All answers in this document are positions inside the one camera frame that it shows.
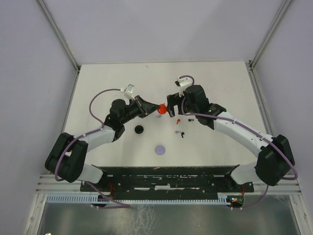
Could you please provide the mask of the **red charging case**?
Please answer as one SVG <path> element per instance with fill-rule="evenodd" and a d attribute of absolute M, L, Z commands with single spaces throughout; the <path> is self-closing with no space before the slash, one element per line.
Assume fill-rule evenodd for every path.
<path fill-rule="evenodd" d="M 164 115 L 167 113 L 167 106 L 163 103 L 163 104 L 160 104 L 159 108 L 158 108 L 158 113 L 161 114 L 161 115 Z"/>

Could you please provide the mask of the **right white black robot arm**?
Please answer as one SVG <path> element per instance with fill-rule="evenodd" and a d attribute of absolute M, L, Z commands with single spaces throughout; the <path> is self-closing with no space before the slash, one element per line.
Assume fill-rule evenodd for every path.
<path fill-rule="evenodd" d="M 200 124 L 229 136 L 257 158 L 255 163 L 238 165 L 231 170 L 224 180 L 229 191 L 236 191 L 251 181 L 275 186 L 281 180 L 297 179 L 293 153 L 286 137 L 273 137 L 247 126 L 226 108 L 209 102 L 202 86 L 191 85 L 183 92 L 168 95 L 167 111 L 171 117 L 175 116 L 175 106 L 180 115 L 195 116 Z"/>

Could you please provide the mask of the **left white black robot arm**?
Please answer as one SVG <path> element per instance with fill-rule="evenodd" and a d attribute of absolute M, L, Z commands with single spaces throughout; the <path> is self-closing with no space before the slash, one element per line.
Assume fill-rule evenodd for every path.
<path fill-rule="evenodd" d="M 100 127 L 78 136 L 60 134 L 45 161 L 45 169 L 53 173 L 57 181 L 85 181 L 98 191 L 105 190 L 108 179 L 102 169 L 85 163 L 87 153 L 118 140 L 125 131 L 125 123 L 136 117 L 145 118 L 159 107 L 138 95 L 129 104 L 122 99 L 114 100 Z"/>

